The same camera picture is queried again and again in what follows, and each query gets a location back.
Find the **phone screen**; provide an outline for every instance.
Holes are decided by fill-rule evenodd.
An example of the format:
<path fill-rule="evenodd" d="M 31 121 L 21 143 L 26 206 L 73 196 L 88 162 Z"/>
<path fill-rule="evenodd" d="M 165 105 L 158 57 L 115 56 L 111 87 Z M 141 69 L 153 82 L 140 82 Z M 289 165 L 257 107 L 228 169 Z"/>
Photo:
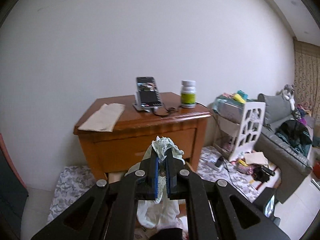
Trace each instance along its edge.
<path fill-rule="evenodd" d="M 138 77 L 137 87 L 142 107 L 161 106 L 161 101 L 153 77 Z"/>

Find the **pill bottle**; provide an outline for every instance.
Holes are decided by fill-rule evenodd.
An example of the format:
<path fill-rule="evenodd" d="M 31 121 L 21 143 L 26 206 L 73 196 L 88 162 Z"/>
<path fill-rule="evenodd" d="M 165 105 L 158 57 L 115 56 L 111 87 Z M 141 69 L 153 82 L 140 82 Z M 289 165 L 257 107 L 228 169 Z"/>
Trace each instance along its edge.
<path fill-rule="evenodd" d="M 193 80 L 182 80 L 181 84 L 181 106 L 183 108 L 195 108 L 196 82 Z"/>

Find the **gray sofa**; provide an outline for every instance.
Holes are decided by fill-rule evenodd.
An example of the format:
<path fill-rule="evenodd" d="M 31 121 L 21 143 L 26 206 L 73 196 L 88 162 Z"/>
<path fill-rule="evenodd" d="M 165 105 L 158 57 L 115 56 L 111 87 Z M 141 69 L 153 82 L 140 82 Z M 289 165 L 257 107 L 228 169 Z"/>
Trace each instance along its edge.
<path fill-rule="evenodd" d="M 263 152 L 268 160 L 280 168 L 281 184 L 276 191 L 276 197 L 284 203 L 311 173 L 312 167 L 305 156 L 297 154 L 274 134 L 283 122 L 293 118 L 289 101 L 283 99 L 281 95 L 266 96 L 264 94 L 259 94 L 257 101 L 266 103 L 266 111 L 264 127 L 255 150 Z M 312 139 L 313 127 L 307 126 L 307 128 Z"/>

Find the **white bottle cap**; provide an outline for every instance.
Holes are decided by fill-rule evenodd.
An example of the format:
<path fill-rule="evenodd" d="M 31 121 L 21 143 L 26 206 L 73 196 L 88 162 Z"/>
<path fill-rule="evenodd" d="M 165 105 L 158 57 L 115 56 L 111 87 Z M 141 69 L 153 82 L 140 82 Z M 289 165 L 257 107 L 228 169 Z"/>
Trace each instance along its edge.
<path fill-rule="evenodd" d="M 194 80 L 182 80 L 181 84 L 182 86 L 194 87 L 196 85 L 196 82 Z"/>

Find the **white cloth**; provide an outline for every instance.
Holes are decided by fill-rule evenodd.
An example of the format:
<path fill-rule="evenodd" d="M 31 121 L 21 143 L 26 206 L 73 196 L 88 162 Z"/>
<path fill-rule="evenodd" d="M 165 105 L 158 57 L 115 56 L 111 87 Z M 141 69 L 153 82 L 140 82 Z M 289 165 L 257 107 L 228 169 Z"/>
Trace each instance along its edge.
<path fill-rule="evenodd" d="M 101 108 L 93 113 L 87 121 L 85 121 L 79 130 L 112 132 L 119 117 L 124 111 L 125 105 L 122 104 L 103 104 Z"/>
<path fill-rule="evenodd" d="M 166 158 L 166 150 L 172 148 L 172 156 L 182 160 L 183 164 L 185 164 L 185 161 L 182 159 L 184 152 L 179 150 L 170 138 L 159 138 L 159 136 L 157 136 L 156 141 L 152 141 L 151 145 L 147 149 L 143 160 L 150 158 L 152 147 L 158 154 L 160 163 L 162 163 Z M 139 167 L 140 163 L 135 164 L 129 169 L 126 175 L 137 171 Z M 179 213 L 178 200 L 168 199 L 165 177 L 158 176 L 158 197 L 156 200 L 139 200 L 137 210 L 139 223 L 145 228 L 163 228 L 168 225 L 175 224 L 176 227 L 183 229 L 182 221 L 179 218 L 176 218 Z"/>
<path fill-rule="evenodd" d="M 244 158 L 246 164 L 268 165 L 268 159 L 263 152 L 245 153 Z"/>

